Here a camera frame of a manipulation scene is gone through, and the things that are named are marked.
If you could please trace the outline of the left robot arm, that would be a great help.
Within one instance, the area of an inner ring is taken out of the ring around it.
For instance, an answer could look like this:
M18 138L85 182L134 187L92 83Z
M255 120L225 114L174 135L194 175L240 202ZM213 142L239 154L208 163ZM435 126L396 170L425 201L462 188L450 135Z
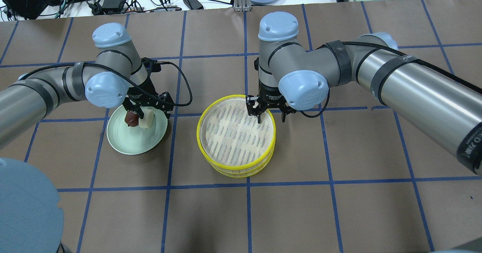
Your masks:
M59 105L87 100L97 107L125 106L142 119L141 107L169 117L175 103L158 94L150 79L161 62L140 58L124 25L107 23L92 35L99 54L94 63L46 66L21 76L1 91L0 143L5 148Z

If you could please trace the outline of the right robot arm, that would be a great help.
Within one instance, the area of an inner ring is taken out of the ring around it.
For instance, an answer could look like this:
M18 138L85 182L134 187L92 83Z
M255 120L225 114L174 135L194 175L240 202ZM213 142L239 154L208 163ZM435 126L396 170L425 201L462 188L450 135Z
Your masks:
M259 23L259 93L247 112L277 108L283 116L328 100L330 89L356 82L472 171L481 175L481 88L413 55L398 51L387 33L328 42L313 51L299 43L297 18L284 11Z

